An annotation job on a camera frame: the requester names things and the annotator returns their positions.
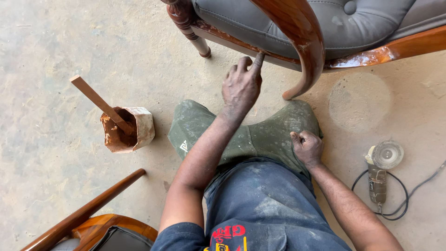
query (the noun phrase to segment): upholstery button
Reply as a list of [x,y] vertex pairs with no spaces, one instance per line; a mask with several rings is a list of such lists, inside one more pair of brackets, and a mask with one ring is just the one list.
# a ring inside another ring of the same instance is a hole
[[356,3],[353,1],[348,1],[345,5],[344,5],[344,12],[347,15],[353,15],[356,11]]

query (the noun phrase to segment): green shorts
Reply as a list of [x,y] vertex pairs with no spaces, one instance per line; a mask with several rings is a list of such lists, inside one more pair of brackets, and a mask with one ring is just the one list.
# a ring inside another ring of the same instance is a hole
[[[168,138],[182,159],[215,117],[206,107],[193,100],[185,100],[177,105]],[[222,154],[216,177],[237,163],[260,156],[283,163],[310,179],[305,165],[294,153],[289,136],[292,131],[300,133],[303,130],[322,138],[322,131],[311,106],[302,100],[290,101],[265,121],[241,125]]]

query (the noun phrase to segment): navy t-shirt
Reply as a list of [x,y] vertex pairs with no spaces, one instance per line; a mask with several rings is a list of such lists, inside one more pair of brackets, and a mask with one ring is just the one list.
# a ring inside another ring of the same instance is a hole
[[206,232],[191,222],[172,225],[152,251],[350,250],[328,226],[311,182],[272,160],[236,165],[205,198]]

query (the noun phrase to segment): finger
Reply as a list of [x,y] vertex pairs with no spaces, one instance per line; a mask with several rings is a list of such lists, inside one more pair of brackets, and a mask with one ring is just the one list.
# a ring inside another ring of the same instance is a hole
[[237,65],[233,65],[231,66],[231,68],[229,69],[229,75],[234,74],[237,71]]
[[257,86],[260,87],[262,85],[262,82],[263,82],[262,76],[260,76],[260,74],[259,74],[256,78]]
[[248,71],[248,66],[252,65],[252,60],[250,57],[246,56],[246,57],[242,57],[239,60],[239,66],[238,66],[238,70],[239,71]]
[[316,138],[316,135],[310,131],[302,131],[299,136],[305,140],[304,142],[314,142]]
[[263,65],[263,60],[265,59],[265,53],[259,52],[256,56],[256,59],[254,60],[254,63],[252,64],[251,69],[249,71],[252,71],[255,75],[260,75],[260,69]]
[[291,141],[293,141],[294,147],[302,148],[301,137],[296,132],[289,133],[289,136],[291,137]]

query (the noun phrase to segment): wooden stirring stick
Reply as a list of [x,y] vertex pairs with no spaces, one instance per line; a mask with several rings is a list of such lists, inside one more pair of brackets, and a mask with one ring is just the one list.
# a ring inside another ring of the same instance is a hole
[[107,116],[109,116],[126,135],[131,135],[134,130],[127,124],[111,106],[109,106],[79,75],[70,78],[70,82],[74,84],[87,98],[99,107]]

